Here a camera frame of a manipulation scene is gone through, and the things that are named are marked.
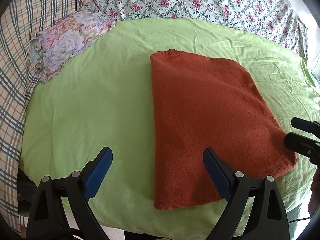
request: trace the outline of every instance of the folded sweater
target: folded sweater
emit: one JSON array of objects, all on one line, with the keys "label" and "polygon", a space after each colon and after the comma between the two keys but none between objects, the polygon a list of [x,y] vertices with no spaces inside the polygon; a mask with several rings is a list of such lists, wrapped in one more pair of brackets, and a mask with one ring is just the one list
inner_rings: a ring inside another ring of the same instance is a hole
[{"label": "folded sweater", "polygon": [[296,156],[284,147],[285,132],[241,65],[172,49],[150,59],[155,208],[221,199],[202,161],[207,147],[252,178],[277,178],[294,168]]}]

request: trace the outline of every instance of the black cable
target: black cable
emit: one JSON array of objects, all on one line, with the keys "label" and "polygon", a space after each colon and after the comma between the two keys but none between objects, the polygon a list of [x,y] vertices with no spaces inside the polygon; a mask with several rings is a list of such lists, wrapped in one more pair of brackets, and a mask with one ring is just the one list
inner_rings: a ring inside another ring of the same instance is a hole
[{"label": "black cable", "polygon": [[292,221],[290,221],[290,222],[289,222],[289,224],[290,224],[290,223],[293,223],[293,222],[298,222],[298,221],[302,221],[302,220],[307,220],[307,219],[310,219],[310,217],[308,217],[308,218],[300,218],[300,219],[292,220]]},{"label": "black cable", "polygon": [[45,236],[38,236],[34,238],[26,238],[25,240],[59,240],[66,236],[79,236],[82,238],[82,233],[78,229],[74,228],[62,228],[58,232],[50,233]]}]

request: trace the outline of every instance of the green bed sheet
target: green bed sheet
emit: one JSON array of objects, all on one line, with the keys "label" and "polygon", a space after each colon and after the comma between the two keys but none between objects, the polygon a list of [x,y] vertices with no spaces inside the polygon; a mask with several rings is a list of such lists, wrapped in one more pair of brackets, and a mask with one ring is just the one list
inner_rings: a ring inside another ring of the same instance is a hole
[{"label": "green bed sheet", "polygon": [[[108,146],[113,163],[89,201],[102,225],[175,240],[204,239],[225,200],[172,211],[153,207],[149,57],[168,49],[237,61],[251,73],[286,132],[293,130],[294,116],[320,120],[319,94],[306,62],[295,53],[259,36],[199,20],[125,21],[71,58],[47,84],[36,86],[27,109],[20,166],[38,184],[44,175],[61,178],[81,170]],[[297,158],[295,169],[276,180],[287,211],[308,194],[315,171],[306,157]],[[252,201],[237,234],[244,230]]]}]

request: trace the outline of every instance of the white wall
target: white wall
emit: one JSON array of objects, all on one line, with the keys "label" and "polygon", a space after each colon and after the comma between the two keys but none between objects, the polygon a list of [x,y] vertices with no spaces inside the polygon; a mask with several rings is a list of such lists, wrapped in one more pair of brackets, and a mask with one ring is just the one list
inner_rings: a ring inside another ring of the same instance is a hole
[{"label": "white wall", "polygon": [[289,0],[308,28],[308,68],[320,76],[320,28],[302,0]]}]

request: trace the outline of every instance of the blue gripper pad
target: blue gripper pad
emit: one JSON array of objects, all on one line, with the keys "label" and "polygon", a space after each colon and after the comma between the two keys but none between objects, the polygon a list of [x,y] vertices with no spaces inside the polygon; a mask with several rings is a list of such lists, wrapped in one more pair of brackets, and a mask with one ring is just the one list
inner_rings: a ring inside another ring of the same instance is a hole
[{"label": "blue gripper pad", "polygon": [[203,152],[203,163],[218,190],[219,195],[229,202],[231,199],[231,181],[212,157],[208,149],[205,149]]},{"label": "blue gripper pad", "polygon": [[85,182],[85,192],[83,196],[86,201],[95,197],[97,194],[98,189],[100,188],[101,183],[111,166],[111,163],[112,151],[108,148]]},{"label": "blue gripper pad", "polygon": [[308,133],[314,133],[315,132],[315,125],[313,122],[309,122],[297,117],[292,118],[291,120],[291,126],[294,128],[297,128],[301,131],[305,131]]}]

